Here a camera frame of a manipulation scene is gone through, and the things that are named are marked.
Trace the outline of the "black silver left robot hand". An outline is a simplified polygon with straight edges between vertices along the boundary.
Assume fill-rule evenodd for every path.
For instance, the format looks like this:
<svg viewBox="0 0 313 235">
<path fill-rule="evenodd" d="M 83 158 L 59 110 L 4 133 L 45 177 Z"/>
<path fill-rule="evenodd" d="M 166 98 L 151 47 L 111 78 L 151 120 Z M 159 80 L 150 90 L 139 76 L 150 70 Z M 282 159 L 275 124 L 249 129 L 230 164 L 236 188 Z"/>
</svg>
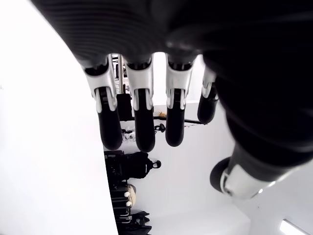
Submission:
<svg viewBox="0 0 313 235">
<path fill-rule="evenodd" d="M 124 57 L 137 146 L 149 152 L 153 55 L 166 55 L 166 141 L 181 144 L 194 60 L 205 71 L 198 107 L 209 123 L 217 102 L 235 139 L 211 185 L 250 199 L 313 158 L 313 3 L 310 0 L 35 0 L 83 68 L 103 145 L 122 131 L 112 54 Z"/>
</svg>

